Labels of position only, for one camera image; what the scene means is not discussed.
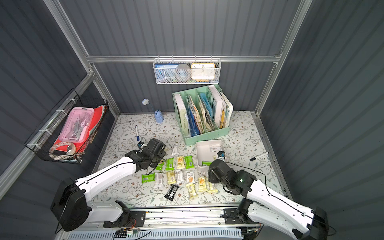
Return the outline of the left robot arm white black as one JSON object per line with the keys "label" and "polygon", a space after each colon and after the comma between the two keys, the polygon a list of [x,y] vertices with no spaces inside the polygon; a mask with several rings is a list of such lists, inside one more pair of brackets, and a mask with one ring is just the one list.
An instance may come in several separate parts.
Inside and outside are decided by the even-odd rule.
{"label": "left robot arm white black", "polygon": [[104,222],[107,228],[132,226],[135,220],[121,201],[92,204],[92,199],[113,183],[148,168],[155,169],[167,154],[166,145],[158,139],[125,154],[114,164],[91,175],[63,180],[51,204],[58,226],[70,232],[84,223]]}

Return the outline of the white cookie storage box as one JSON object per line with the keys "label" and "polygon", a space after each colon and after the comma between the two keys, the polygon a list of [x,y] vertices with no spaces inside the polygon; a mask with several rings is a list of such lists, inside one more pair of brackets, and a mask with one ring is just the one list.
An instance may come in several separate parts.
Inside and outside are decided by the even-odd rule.
{"label": "white cookie storage box", "polygon": [[225,152],[225,146],[222,140],[196,142],[195,147],[197,168],[200,171],[207,171],[209,166],[204,165],[204,163],[212,163],[217,159],[218,152]]}

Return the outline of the white cookie packet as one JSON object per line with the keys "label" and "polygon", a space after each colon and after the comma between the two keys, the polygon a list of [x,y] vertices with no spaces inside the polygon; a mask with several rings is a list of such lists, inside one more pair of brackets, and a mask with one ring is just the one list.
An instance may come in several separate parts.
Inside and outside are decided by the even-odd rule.
{"label": "white cookie packet", "polygon": [[195,172],[193,171],[186,171],[186,181],[187,184],[195,184]]}

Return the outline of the green cookie packet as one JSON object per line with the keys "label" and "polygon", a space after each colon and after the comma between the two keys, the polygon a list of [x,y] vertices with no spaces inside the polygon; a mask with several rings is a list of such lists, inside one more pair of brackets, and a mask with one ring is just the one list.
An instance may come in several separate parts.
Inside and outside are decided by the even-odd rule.
{"label": "green cookie packet", "polygon": [[174,158],[170,158],[166,160],[166,171],[174,171],[175,170],[175,162]]}
{"label": "green cookie packet", "polygon": [[161,172],[164,170],[164,167],[166,166],[166,163],[165,162],[161,162],[161,163],[158,163],[157,167],[155,168],[155,170]]}
{"label": "green cookie packet", "polygon": [[186,162],[186,169],[191,169],[194,168],[194,161],[193,161],[193,156],[185,156],[184,160]]}

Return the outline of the yellow packet second row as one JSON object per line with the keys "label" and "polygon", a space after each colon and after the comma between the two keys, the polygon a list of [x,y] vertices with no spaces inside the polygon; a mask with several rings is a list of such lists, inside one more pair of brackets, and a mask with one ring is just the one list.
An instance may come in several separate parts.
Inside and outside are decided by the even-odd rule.
{"label": "yellow packet second row", "polygon": [[175,171],[167,172],[167,183],[169,185],[177,183],[176,176],[175,176]]}

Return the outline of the yellow cookie packet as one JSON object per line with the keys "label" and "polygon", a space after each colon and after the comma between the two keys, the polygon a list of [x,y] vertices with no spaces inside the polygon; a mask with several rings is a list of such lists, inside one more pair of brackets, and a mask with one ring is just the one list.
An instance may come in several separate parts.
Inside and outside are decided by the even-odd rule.
{"label": "yellow cookie packet", "polygon": [[177,157],[177,170],[186,169],[184,156]]}

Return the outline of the yellow packet bottom row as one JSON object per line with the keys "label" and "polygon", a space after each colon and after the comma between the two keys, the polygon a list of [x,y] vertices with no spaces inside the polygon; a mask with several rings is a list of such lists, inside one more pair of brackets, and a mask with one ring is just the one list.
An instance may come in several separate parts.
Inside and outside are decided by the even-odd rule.
{"label": "yellow packet bottom row", "polygon": [[193,183],[186,184],[186,188],[188,190],[190,198],[194,198],[194,197],[197,196],[196,185],[195,184],[193,184]]}
{"label": "yellow packet bottom row", "polygon": [[214,186],[214,184],[209,183],[209,190],[208,190],[208,192],[210,194],[217,194],[218,193],[218,189]]}

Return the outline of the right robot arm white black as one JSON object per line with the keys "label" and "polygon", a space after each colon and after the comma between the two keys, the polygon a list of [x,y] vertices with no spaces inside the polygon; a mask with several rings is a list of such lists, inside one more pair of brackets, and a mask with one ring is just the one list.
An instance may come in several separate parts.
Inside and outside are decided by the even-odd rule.
{"label": "right robot arm white black", "polygon": [[213,161],[209,182],[221,184],[225,192],[243,197],[234,214],[227,217],[242,223],[267,225],[294,240],[325,240],[330,226],[327,213],[300,205],[277,193],[253,174],[235,171],[223,160]]}

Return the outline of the black cookie packet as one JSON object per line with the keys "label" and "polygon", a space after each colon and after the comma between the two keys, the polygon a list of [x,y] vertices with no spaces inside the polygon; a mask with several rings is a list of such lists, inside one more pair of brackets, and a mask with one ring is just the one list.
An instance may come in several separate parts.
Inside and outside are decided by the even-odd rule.
{"label": "black cookie packet", "polygon": [[165,198],[172,202],[174,200],[176,192],[179,188],[180,187],[178,185],[171,184],[168,192],[165,194]]}

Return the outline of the white brown packet second row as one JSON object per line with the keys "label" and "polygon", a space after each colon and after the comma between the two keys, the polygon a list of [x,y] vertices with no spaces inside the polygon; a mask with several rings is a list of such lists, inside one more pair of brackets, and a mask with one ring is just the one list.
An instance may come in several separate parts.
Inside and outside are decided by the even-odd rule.
{"label": "white brown packet second row", "polygon": [[165,185],[164,185],[164,178],[163,178],[163,174],[162,173],[155,173],[155,188],[156,189],[159,189],[159,188],[163,188]]}

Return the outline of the green packet second row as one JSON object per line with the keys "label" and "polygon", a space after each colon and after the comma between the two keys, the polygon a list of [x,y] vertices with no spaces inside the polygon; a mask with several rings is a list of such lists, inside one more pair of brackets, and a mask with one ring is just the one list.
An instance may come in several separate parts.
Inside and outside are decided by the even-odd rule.
{"label": "green packet second row", "polygon": [[150,183],[150,182],[155,182],[156,181],[156,174],[151,173],[147,175],[142,175],[142,183]]}

